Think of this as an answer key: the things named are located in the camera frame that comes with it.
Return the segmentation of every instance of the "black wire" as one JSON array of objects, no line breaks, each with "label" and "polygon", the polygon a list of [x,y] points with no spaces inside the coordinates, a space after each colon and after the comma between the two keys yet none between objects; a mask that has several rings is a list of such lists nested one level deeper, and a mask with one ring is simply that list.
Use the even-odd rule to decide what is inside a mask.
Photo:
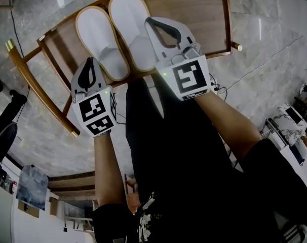
[{"label": "black wire", "polygon": [[211,76],[211,77],[213,78],[213,80],[214,80],[214,85],[215,85],[215,86],[218,86],[218,87],[216,87],[217,91],[219,91],[219,90],[222,89],[222,88],[225,88],[225,99],[224,99],[224,101],[226,101],[226,98],[227,98],[227,96],[228,96],[228,89],[227,89],[226,87],[220,87],[220,84],[217,84],[217,83],[216,83],[216,80],[215,80],[215,78],[213,77],[213,75],[210,74],[210,76]]},{"label": "black wire", "polygon": [[17,36],[17,32],[16,32],[15,20],[14,20],[14,16],[13,16],[12,8],[11,8],[11,16],[12,16],[12,21],[13,21],[13,27],[14,27],[15,36],[16,36],[16,39],[17,39],[18,45],[20,46],[20,50],[21,50],[21,53],[22,53],[22,57],[24,57],[23,50],[22,50],[22,47],[21,47],[20,41],[18,40],[18,36]]},{"label": "black wire", "polygon": [[119,115],[119,116],[123,117],[124,119],[126,119],[123,115],[120,115],[119,113],[117,113],[117,115]]},{"label": "black wire", "polygon": [[[15,36],[16,36],[18,45],[19,45],[19,47],[20,47],[20,50],[21,50],[21,53],[22,53],[22,57],[24,57],[24,53],[23,53],[23,50],[22,50],[22,46],[21,46],[20,40],[18,39],[18,35],[17,35],[17,31],[16,31],[15,20],[14,20],[12,8],[11,8],[11,16],[12,16],[12,21],[13,21],[14,33],[15,33]],[[27,92],[27,95],[26,95],[26,99],[28,98],[29,93],[30,93],[30,87],[28,86],[28,92]],[[22,109],[21,109],[21,112],[20,112],[20,114],[19,114],[18,117],[17,117],[16,124],[17,124],[17,122],[18,122],[18,119],[19,119],[20,116],[21,116],[21,113],[22,113],[22,111],[23,111],[23,109],[24,109],[24,107],[25,107],[25,104],[26,104],[26,103],[23,104],[23,107],[22,107]]]},{"label": "black wire", "polygon": [[225,99],[224,99],[224,101],[226,101],[226,97],[228,96],[228,89],[226,87],[221,87],[221,88],[219,88],[219,90],[221,90],[222,88],[225,89]]},{"label": "black wire", "polygon": [[[27,101],[27,97],[28,97],[29,93],[30,93],[30,88],[28,88],[28,92],[27,92],[27,95],[26,95],[26,101]],[[16,124],[17,124],[17,122],[18,122],[18,119],[19,119],[20,116],[21,116],[21,113],[22,113],[22,111],[23,111],[23,109],[24,109],[25,104],[26,104],[26,103],[23,104],[23,107],[22,107],[22,109],[21,109],[21,112],[20,112],[20,114],[19,114],[18,117],[17,117]]]}]

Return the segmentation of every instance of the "black pants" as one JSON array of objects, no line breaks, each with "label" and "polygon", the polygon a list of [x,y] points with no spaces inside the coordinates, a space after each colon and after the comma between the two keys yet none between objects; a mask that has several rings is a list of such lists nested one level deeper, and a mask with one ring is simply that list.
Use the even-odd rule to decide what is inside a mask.
[{"label": "black pants", "polygon": [[22,100],[19,100],[16,96],[13,96],[12,102],[10,102],[5,110],[0,115],[0,132],[11,123],[22,107]]},{"label": "black pants", "polygon": [[156,108],[144,79],[129,83],[127,91],[126,137],[141,202],[161,188],[162,183],[165,187],[167,182],[170,186],[179,184],[180,177],[171,174],[179,173],[186,177],[189,168],[199,172],[198,165],[204,161],[202,158],[206,158],[208,142],[221,152],[220,157],[206,161],[217,167],[231,167],[217,130],[196,101],[179,101],[159,75],[152,75],[152,79],[164,118]]}]

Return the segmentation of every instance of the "gray marble tile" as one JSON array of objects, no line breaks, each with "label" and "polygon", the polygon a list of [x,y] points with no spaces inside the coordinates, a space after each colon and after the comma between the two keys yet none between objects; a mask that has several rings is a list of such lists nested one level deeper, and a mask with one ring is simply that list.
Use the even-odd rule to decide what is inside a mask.
[{"label": "gray marble tile", "polygon": [[0,67],[8,58],[5,43],[12,38],[15,44],[18,44],[14,34],[12,18],[8,10],[0,10]]},{"label": "gray marble tile", "polygon": [[307,36],[306,0],[230,0],[233,13],[277,19],[288,29]]},{"label": "gray marble tile", "polygon": [[42,52],[38,53],[31,60],[27,62],[28,69],[34,77],[40,75],[44,70],[50,67]]},{"label": "gray marble tile", "polygon": [[29,41],[36,41],[42,35],[44,35],[48,30],[52,29],[62,20],[64,20],[64,16],[61,11],[57,11],[54,14],[50,15],[48,18],[43,19],[43,24],[37,25],[34,29],[31,29],[30,32],[27,34],[27,39]]},{"label": "gray marble tile", "polygon": [[[93,148],[92,138],[83,133],[78,138],[70,134],[33,92],[30,92],[18,127],[11,153],[24,163],[37,165],[49,176],[94,170],[94,155],[88,150]],[[58,157],[65,155],[70,159]]]},{"label": "gray marble tile", "polygon": [[303,83],[307,83],[305,37],[232,85],[227,102],[260,127],[276,107],[293,102]]},{"label": "gray marble tile", "polygon": [[13,13],[21,17],[17,20],[17,29],[25,30],[29,35],[35,27],[44,25],[45,20],[59,9],[57,0],[16,0]]},{"label": "gray marble tile", "polygon": [[60,12],[64,16],[64,18],[68,17],[69,15],[75,13],[76,11],[82,9],[84,4],[82,0],[74,0],[71,3],[67,4],[65,7],[60,9]]},{"label": "gray marble tile", "polygon": [[57,105],[60,110],[63,110],[66,101],[68,100],[69,92],[59,80],[52,67],[49,66],[37,75],[35,79],[55,105]]},{"label": "gray marble tile", "polygon": [[229,0],[233,13],[245,13],[278,19],[278,0]]},{"label": "gray marble tile", "polygon": [[27,84],[12,60],[8,57],[0,67],[0,79],[3,82],[5,91],[15,89],[21,91]]},{"label": "gray marble tile", "polygon": [[243,50],[234,50],[232,55],[208,60],[209,71],[225,87],[231,86],[301,37],[267,17],[232,13],[232,23],[233,41],[241,44]]}]

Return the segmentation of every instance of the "disposable slipper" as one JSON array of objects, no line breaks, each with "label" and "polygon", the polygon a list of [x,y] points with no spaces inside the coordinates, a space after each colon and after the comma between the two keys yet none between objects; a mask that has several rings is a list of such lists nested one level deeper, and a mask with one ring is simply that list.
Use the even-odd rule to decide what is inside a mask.
[{"label": "disposable slipper", "polygon": [[136,69],[145,72],[157,62],[154,48],[144,27],[150,16],[143,0],[110,0],[109,15],[116,30],[128,48]]},{"label": "disposable slipper", "polygon": [[79,39],[97,59],[108,77],[115,81],[126,79],[130,66],[106,11],[100,7],[88,6],[78,13],[75,24]]}]

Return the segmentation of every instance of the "wall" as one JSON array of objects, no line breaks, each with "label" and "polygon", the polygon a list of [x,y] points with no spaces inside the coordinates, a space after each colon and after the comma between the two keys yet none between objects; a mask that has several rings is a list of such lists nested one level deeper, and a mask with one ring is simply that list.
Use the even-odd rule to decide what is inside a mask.
[{"label": "wall", "polygon": [[[3,169],[13,180],[18,181],[20,170],[4,158]],[[87,233],[74,231],[72,222],[67,222],[67,232],[63,231],[64,221],[50,215],[49,197],[54,196],[49,190],[45,211],[40,210],[39,218],[26,214],[19,209],[18,200],[13,199],[11,209],[12,243],[89,243],[93,242]]]},{"label": "wall", "polygon": [[11,243],[10,219],[13,197],[0,187],[0,243]]}]

